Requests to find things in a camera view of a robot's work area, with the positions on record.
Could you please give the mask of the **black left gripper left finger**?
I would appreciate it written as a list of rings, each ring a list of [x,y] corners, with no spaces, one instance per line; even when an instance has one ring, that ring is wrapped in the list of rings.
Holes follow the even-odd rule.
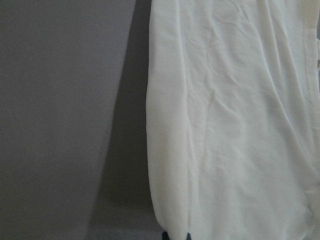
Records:
[[[169,234],[167,231],[162,232],[161,239],[162,240],[170,240],[170,237],[169,237]]]

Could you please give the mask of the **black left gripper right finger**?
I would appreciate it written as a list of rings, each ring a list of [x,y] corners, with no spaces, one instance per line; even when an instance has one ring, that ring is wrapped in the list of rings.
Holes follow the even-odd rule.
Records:
[[[191,234],[189,232],[186,235],[186,240],[192,240],[192,236],[191,236]]]

